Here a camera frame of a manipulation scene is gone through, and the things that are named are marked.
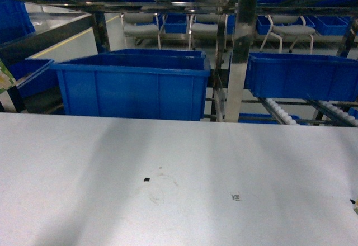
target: shelving unit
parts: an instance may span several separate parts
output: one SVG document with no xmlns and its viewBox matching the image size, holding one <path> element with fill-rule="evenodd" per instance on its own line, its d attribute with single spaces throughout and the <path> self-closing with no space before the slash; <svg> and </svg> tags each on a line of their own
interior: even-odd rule
<svg viewBox="0 0 358 246">
<path fill-rule="evenodd" d="M 209 87 L 215 91 L 222 87 L 228 87 L 228 95 L 225 104 L 225 121 L 237 122 L 241 106 L 243 81 L 246 73 L 249 46 L 252 40 L 260 40 L 261 36 L 253 34 L 256 15 L 266 14 L 296 14 L 296 15 L 358 15 L 358 0 L 22 0 L 38 4 L 48 4 L 54 7 L 69 8 L 90 15 L 82 15 L 75 18 L 68 25 L 43 33 L 32 34 L 21 40 L 15 40 L 10 44 L 0 46 L 0 58 L 7 65 L 14 64 L 33 55 L 48 46 L 58 43 L 85 28 L 93 27 L 98 52 L 110 50 L 104 12 L 158 12 L 166 13 L 217 13 L 221 15 L 218 23 L 218 38 L 216 42 L 216 59 L 213 66 L 213 77 Z M 235 35 L 233 36 L 233 57 L 230 76 L 228 72 L 221 70 L 221 62 L 224 48 L 224 17 L 227 14 L 237 14 Z M 348 23 L 346 35 L 320 36 L 316 42 L 334 41 L 341 42 L 338 54 L 346 56 L 350 47 L 356 40 L 355 20 Z M 186 39 L 186 34 L 168 34 L 163 37 L 169 39 Z"/>
<path fill-rule="evenodd" d="M 238 122 L 241 104 L 250 102 L 270 113 L 262 121 L 357 126 L 344 114 L 357 102 L 243 100 L 255 15 L 356 17 L 358 4 L 352 0 L 339 5 L 329 0 L 23 1 L 88 14 L 1 45 L 0 58 L 7 65 L 90 27 L 98 52 L 111 50 L 105 12 L 217 13 L 208 81 L 214 89 L 209 101 L 216 105 L 207 117 Z M 221 69 L 224 26 L 225 16 L 234 13 L 229 75 Z M 357 30 L 351 20 L 337 55 L 347 57 Z M 291 119 L 280 108 L 287 104 L 313 106 L 319 113 L 314 120 Z M 330 119 L 322 120 L 324 114 Z M 0 120 L 4 245 L 357 244 L 357 215 L 350 201 L 358 196 L 358 130 L 353 127 L 14 113 L 0 113 Z"/>
</svg>

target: stain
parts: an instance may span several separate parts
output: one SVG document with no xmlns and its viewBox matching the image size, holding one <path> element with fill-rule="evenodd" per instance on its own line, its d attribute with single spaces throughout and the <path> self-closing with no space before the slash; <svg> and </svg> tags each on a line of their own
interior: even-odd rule
<svg viewBox="0 0 358 246">
<path fill-rule="evenodd" d="M 148 193 L 149 199 L 157 204 L 163 204 L 164 203 L 164 193 L 160 188 L 152 188 Z"/>
<path fill-rule="evenodd" d="M 164 179 L 164 180 L 172 181 L 172 182 L 174 183 L 174 185 L 176 185 L 177 187 L 179 187 L 178 182 L 177 182 L 177 181 L 175 180 L 175 178 L 172 177 L 172 176 L 166 175 L 166 174 L 164 174 L 164 173 L 160 173 L 160 174 L 158 175 L 158 177 L 161 177 L 161 178 Z"/>
</svg>

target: metal shelf frame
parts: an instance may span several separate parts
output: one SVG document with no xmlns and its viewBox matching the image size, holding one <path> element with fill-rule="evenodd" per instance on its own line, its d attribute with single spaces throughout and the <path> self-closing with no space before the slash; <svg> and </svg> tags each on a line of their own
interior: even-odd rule
<svg viewBox="0 0 358 246">
<path fill-rule="evenodd" d="M 250 44 L 255 38 L 255 17 L 266 14 L 295 14 L 295 15 L 340 15 L 351 16 L 346 34 L 341 40 L 339 56 L 347 57 L 353 45 L 358 29 L 358 0 L 284 0 L 267 3 L 257 0 L 22 0 L 37 4 L 48 4 L 73 10 L 87 12 L 76 18 L 68 25 L 57 29 L 29 35 L 21 40 L 15 40 L 0 47 L 0 58 L 8 65 L 21 61 L 51 45 L 54 45 L 84 28 L 93 27 L 96 46 L 99 53 L 109 51 L 109 40 L 104 20 L 106 12 L 146 12 L 146 13 L 216 13 L 218 35 L 216 38 L 215 70 L 211 78 L 213 89 L 220 92 L 222 84 L 227 84 L 228 95 L 225 104 L 225 121 L 238 122 L 242 103 L 244 78 Z M 227 14 L 237 14 L 234 36 L 232 38 L 232 62 L 230 75 L 221 70 L 224 51 L 224 21 Z M 223 101 L 216 102 L 223 111 Z"/>
</svg>

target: chair seat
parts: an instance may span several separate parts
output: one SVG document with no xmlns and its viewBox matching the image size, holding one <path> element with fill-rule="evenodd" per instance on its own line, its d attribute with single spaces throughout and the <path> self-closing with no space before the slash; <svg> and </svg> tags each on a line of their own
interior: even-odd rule
<svg viewBox="0 0 358 246">
<path fill-rule="evenodd" d="M 278 35 L 311 35 L 315 29 L 304 25 L 288 25 L 274 26 L 272 32 Z"/>
<path fill-rule="evenodd" d="M 193 35 L 215 36 L 218 32 L 217 24 L 195 23 L 191 26 Z"/>
<path fill-rule="evenodd" d="M 158 34 L 159 29 L 155 24 L 148 25 L 131 25 L 127 24 L 123 28 L 123 32 L 127 36 L 155 36 Z"/>
</svg>

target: metal pole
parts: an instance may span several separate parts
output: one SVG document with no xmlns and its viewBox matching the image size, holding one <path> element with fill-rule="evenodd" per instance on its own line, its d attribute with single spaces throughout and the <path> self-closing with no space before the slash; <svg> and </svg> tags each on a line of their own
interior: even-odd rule
<svg viewBox="0 0 358 246">
<path fill-rule="evenodd" d="M 215 90 L 220 88 L 221 90 L 222 85 L 220 82 L 220 76 L 221 76 L 221 69 L 222 69 L 222 62 L 223 62 L 223 53 L 225 48 L 225 22 L 226 22 L 226 15 L 219 15 L 218 19 L 218 33 L 216 36 L 216 47 L 215 47 L 215 70 L 213 73 L 213 98 L 215 98 L 214 93 Z M 211 102 L 211 114 L 216 115 L 221 110 L 223 110 L 223 107 L 218 107 L 216 109 L 215 102 Z"/>
<path fill-rule="evenodd" d="M 257 0 L 238 0 L 225 122 L 238 122 Z"/>
<path fill-rule="evenodd" d="M 92 21 L 93 34 L 95 35 L 98 53 L 111 51 L 105 14 L 103 12 L 93 14 Z"/>
<path fill-rule="evenodd" d="M 338 48 L 337 56 L 348 57 L 349 51 L 353 46 L 354 39 L 356 38 L 358 31 L 358 18 L 352 17 L 348 24 L 347 31 L 343 36 L 340 47 Z"/>
</svg>

